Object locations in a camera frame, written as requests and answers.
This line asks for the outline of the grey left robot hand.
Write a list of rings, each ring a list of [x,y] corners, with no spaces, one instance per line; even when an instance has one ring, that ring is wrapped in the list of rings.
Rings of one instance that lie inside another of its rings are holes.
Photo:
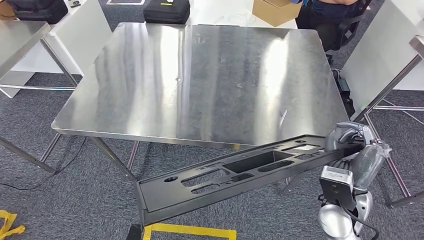
[[[142,240],[144,229],[140,224],[132,224],[129,228],[126,240]]]

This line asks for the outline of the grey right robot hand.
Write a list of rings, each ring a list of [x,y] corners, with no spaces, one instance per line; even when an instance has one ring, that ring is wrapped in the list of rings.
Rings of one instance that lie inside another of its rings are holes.
[[[330,153],[341,150],[357,138],[363,140],[364,148],[353,153],[353,157],[350,157],[349,153],[347,157],[335,160],[329,167],[338,180],[350,183],[352,190],[367,191],[392,150],[388,144],[376,137],[368,125],[351,121],[337,123],[325,137],[324,151]]]

